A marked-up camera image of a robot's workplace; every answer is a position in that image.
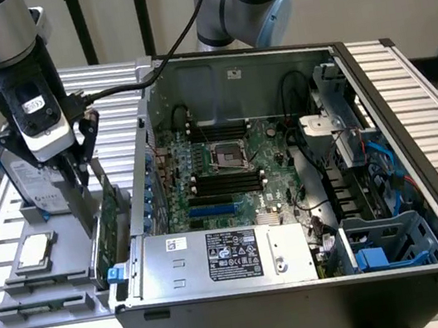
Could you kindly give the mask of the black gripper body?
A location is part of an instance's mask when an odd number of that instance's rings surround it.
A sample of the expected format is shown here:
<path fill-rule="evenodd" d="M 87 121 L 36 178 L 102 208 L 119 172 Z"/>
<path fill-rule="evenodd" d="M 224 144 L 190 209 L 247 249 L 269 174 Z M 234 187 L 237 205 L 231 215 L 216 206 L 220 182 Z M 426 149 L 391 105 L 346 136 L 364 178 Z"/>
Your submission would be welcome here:
<path fill-rule="evenodd" d="M 26 57 L 24 57 L 24 59 L 20 60 L 15 65 L 0 68 L 0 77 L 6 76 L 6 74 L 21 77 L 22 74 L 19 72 L 20 69 L 26 65 L 32 64 L 41 69 L 41 73 L 53 95 L 57 99 L 62 99 L 66 96 L 65 89 L 61 83 L 57 69 L 53 64 L 53 60 L 46 49 L 45 42 L 40 36 L 37 36 L 35 41 L 36 43 L 34 44 L 33 49 L 26 55 Z M 10 125 L 15 124 L 15 120 L 12 118 L 12 110 L 9 109 L 4 94 L 2 93 L 2 88 L 0 88 L 0 112 Z"/>

